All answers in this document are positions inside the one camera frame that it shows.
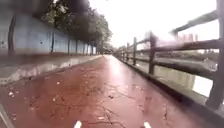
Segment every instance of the wooden railing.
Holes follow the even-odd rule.
[[[196,26],[199,24],[213,21],[217,18],[218,18],[217,11],[212,11],[210,13],[207,13],[203,16],[198,17],[197,19],[191,20],[190,22],[188,22],[187,24],[185,24],[181,27],[173,29],[171,32],[173,34],[177,34],[178,32],[183,31],[185,29],[188,29],[190,27],[193,27],[193,26]],[[151,45],[150,49],[137,50],[137,45],[147,43],[147,42],[150,42],[150,45]],[[129,61],[130,59],[133,60],[133,66],[136,65],[136,61],[149,63],[148,73],[150,75],[154,74],[154,66],[157,65],[157,66],[162,66],[162,67],[171,68],[171,69],[179,70],[182,72],[190,73],[193,75],[202,76],[205,78],[209,78],[213,81],[217,80],[217,78],[215,77],[216,71],[210,71],[210,70],[206,70],[204,68],[183,65],[181,63],[173,63],[173,62],[155,60],[155,53],[156,52],[168,52],[168,51],[199,50],[199,49],[220,49],[220,50],[222,50],[223,45],[221,43],[223,43],[223,42],[221,42],[221,39],[187,42],[187,43],[183,43],[183,45],[171,45],[171,46],[166,46],[166,47],[156,47],[156,43],[157,42],[156,42],[155,36],[153,36],[153,35],[150,36],[148,39],[144,39],[144,40],[138,41],[138,42],[137,42],[137,39],[134,38],[133,45],[129,46],[129,43],[128,43],[125,48],[118,50],[116,53],[114,53],[114,55],[123,61]],[[136,54],[138,54],[138,53],[148,54],[149,59],[136,58]],[[219,95],[219,97],[217,97],[217,95],[210,94],[210,97],[208,98],[208,101],[207,101],[207,106],[209,106],[210,108],[213,108],[213,109],[218,109],[222,102],[220,102],[220,100],[217,101],[215,99],[216,98],[223,99],[223,97],[220,97],[223,95]]]

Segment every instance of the wall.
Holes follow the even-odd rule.
[[[8,32],[13,12],[0,8],[0,55],[8,54]],[[25,14],[17,13],[13,33],[13,44],[16,55],[49,54],[51,51],[53,27]],[[54,53],[76,53],[75,39],[69,39],[68,35],[55,29]],[[87,53],[87,44],[77,41],[77,53]]]
[[[8,31],[12,16],[12,11],[0,8],[0,55],[7,55],[8,52]]]

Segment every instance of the walkway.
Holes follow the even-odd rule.
[[[112,56],[1,87],[16,128],[209,127]]]

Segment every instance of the tree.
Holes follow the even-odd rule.
[[[80,6],[76,8],[77,5],[71,5],[74,2]],[[85,0],[60,0],[56,5],[50,6],[42,20],[91,46],[102,45],[112,35],[105,17],[90,8]]]

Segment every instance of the debris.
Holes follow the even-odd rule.
[[[98,120],[103,120],[104,119],[104,117],[98,117]]]
[[[12,114],[12,120],[16,120],[16,114]]]
[[[113,97],[113,96],[111,96],[111,95],[109,95],[108,97],[109,97],[110,99],[113,99],[113,98],[114,98],[114,97]]]
[[[30,107],[30,110],[33,111],[35,108],[34,107]]]
[[[13,92],[9,92],[9,96],[14,97]]]
[[[59,95],[56,95],[56,97],[53,97],[53,101],[56,101]]]

